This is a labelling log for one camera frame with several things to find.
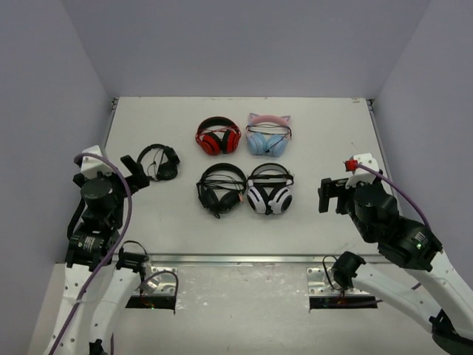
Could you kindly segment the black on-ear headphones with cable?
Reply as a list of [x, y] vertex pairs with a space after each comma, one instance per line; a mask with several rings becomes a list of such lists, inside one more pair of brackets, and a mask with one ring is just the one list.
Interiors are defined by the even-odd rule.
[[153, 162], [150, 166], [153, 167], [154, 173], [152, 175], [149, 172], [146, 173], [148, 180], [159, 182], [175, 179], [178, 174], [177, 167], [180, 164], [180, 159], [175, 150], [170, 146], [153, 143], [141, 151], [138, 155], [137, 162], [142, 163], [144, 157], [152, 150], [156, 150], [157, 152], [161, 151], [162, 155], [159, 163], [157, 163], [155, 158], [153, 158]]

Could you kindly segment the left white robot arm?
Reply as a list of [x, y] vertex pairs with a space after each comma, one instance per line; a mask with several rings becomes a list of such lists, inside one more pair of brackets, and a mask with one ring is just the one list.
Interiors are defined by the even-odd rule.
[[128, 177], [100, 153], [75, 157], [81, 197], [67, 226], [64, 286], [46, 354], [113, 354], [121, 312], [144, 277], [146, 256], [120, 252], [132, 219], [132, 195], [149, 186], [143, 167], [128, 155]]

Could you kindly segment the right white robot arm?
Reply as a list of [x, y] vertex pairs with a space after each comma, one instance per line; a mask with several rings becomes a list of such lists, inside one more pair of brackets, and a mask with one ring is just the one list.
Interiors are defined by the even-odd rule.
[[397, 283], [364, 258], [344, 252], [333, 264], [334, 281], [344, 290], [358, 288], [411, 317], [448, 354], [472, 353], [472, 289], [455, 271], [430, 227], [403, 217], [398, 201], [376, 178], [348, 187], [347, 179], [321, 180], [319, 212], [337, 200], [336, 213], [346, 214], [367, 243], [392, 264], [414, 277], [426, 294]]

